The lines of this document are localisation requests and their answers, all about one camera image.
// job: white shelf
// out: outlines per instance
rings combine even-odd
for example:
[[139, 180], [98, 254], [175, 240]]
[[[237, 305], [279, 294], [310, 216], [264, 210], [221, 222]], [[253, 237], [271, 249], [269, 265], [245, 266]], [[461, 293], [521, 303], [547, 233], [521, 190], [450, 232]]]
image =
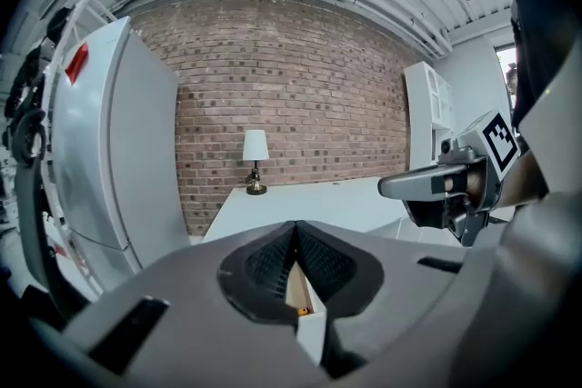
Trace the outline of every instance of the white shelf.
[[434, 164], [440, 155], [441, 142], [452, 137], [453, 95], [447, 81], [424, 62], [409, 66], [405, 77], [413, 170]]

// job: refrigerator door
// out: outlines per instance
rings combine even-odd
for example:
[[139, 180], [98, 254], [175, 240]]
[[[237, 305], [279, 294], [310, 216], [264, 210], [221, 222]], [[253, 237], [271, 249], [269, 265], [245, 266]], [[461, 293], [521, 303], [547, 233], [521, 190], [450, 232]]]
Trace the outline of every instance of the refrigerator door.
[[105, 291], [114, 290], [141, 270], [130, 246], [120, 251], [84, 238], [75, 231], [71, 231], [71, 239], [91, 275]]
[[[55, 183], [68, 225], [87, 240], [118, 250], [126, 249], [128, 240], [113, 190], [109, 131], [128, 36], [129, 18], [123, 18], [83, 40], [88, 57], [74, 83], [65, 72], [57, 76], [52, 120]], [[81, 44], [65, 56], [64, 68]]]
[[176, 176], [177, 77], [130, 34], [117, 71], [110, 148], [119, 212], [139, 263], [188, 247]]

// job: black slot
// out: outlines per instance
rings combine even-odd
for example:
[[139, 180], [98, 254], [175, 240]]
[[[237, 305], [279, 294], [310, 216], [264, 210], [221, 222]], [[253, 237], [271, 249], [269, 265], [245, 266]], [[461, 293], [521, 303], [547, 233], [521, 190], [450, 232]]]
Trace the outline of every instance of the black slot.
[[450, 274], [458, 274], [463, 266], [462, 262], [448, 261], [447, 259], [439, 259], [437, 257], [423, 257], [422, 259], [418, 259], [416, 263]]
[[220, 264], [217, 279], [228, 302], [247, 318], [296, 328], [297, 312], [285, 304], [295, 261], [330, 320], [361, 313], [384, 282], [382, 265], [372, 254], [301, 221], [233, 251]]
[[91, 359], [121, 375], [169, 307], [166, 301], [144, 297], [89, 353]]

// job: table lamp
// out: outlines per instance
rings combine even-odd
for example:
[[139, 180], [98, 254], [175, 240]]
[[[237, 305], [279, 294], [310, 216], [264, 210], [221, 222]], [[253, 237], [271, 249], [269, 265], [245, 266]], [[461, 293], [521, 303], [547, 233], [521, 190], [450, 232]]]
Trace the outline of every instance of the table lamp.
[[245, 179], [248, 184], [246, 192], [251, 195], [266, 193], [266, 186], [261, 182], [261, 175], [258, 172], [258, 161], [267, 160], [269, 151], [266, 148], [266, 136], [264, 130], [247, 130], [245, 133], [245, 149], [243, 150], [243, 160], [255, 162], [255, 167], [250, 175]]

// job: ceiling beam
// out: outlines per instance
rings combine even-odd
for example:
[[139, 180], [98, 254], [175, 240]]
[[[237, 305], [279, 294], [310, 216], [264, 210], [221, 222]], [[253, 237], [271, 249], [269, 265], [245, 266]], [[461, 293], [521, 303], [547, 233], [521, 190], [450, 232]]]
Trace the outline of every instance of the ceiling beam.
[[498, 29], [504, 28], [511, 24], [511, 8], [506, 8], [501, 12], [496, 12], [492, 15], [484, 16], [478, 20], [469, 23], [467, 25], [461, 26], [451, 32], [449, 36], [452, 45], [457, 45], [459, 43], [473, 39], [480, 35], [486, 35], [497, 31]]

